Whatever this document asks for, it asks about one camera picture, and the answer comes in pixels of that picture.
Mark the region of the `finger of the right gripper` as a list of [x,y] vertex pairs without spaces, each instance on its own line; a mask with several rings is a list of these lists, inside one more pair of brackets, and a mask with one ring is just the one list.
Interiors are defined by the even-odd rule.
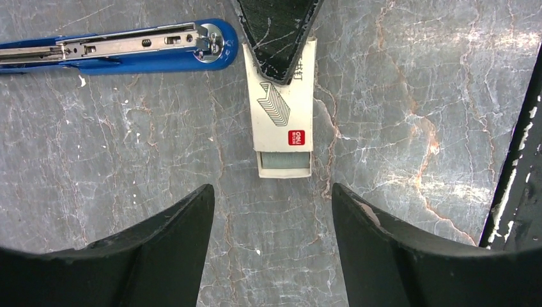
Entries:
[[252,61],[260,76],[280,85],[291,82],[322,4],[320,0],[235,2]]

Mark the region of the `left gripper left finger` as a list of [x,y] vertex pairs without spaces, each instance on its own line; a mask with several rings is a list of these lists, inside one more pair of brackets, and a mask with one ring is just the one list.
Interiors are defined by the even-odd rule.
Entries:
[[2,306],[195,306],[215,209],[205,184],[82,249],[1,249]]

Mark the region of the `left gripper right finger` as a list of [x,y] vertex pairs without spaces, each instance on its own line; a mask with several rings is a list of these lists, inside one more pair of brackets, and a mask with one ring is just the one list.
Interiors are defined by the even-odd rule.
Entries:
[[350,306],[540,306],[541,249],[493,251],[426,232],[332,187]]

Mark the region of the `blue stapler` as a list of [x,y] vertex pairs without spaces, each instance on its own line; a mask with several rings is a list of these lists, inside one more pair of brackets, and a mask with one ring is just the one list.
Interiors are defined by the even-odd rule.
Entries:
[[105,34],[52,36],[1,44],[1,74],[75,68],[87,75],[222,70],[238,36],[222,19],[203,19]]

